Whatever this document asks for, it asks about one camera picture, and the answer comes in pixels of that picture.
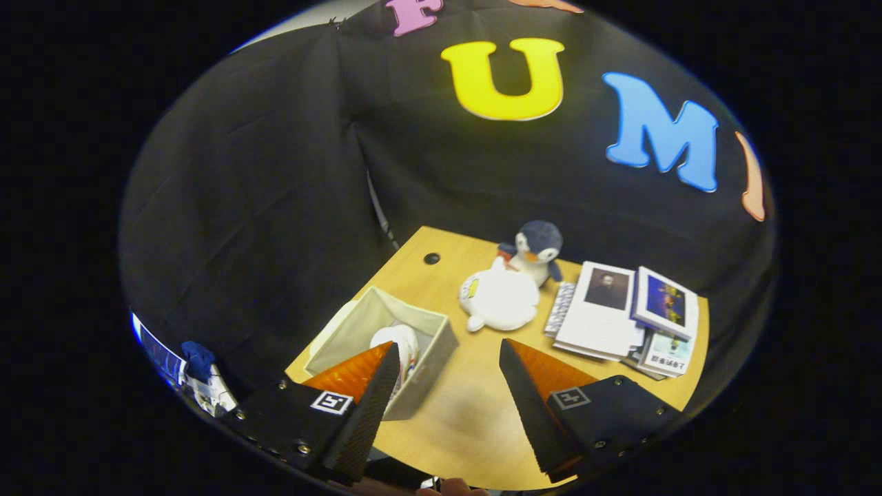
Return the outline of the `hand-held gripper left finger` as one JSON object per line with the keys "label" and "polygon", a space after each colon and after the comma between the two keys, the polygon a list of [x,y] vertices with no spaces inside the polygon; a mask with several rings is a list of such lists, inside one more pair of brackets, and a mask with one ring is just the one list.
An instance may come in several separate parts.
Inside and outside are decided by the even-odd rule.
{"label": "hand-held gripper left finger", "polygon": [[400,376],[394,341],[355,355],[305,383],[277,380],[221,416],[243,443],[321,481],[362,478]]}

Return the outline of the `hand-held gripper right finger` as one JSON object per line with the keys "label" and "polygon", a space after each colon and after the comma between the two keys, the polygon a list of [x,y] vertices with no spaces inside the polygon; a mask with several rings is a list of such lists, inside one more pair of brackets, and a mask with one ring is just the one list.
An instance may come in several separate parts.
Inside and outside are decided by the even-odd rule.
{"label": "hand-held gripper right finger", "polygon": [[642,452],[681,412],[624,375],[585,371],[505,338],[499,368],[540,471],[591,477]]}

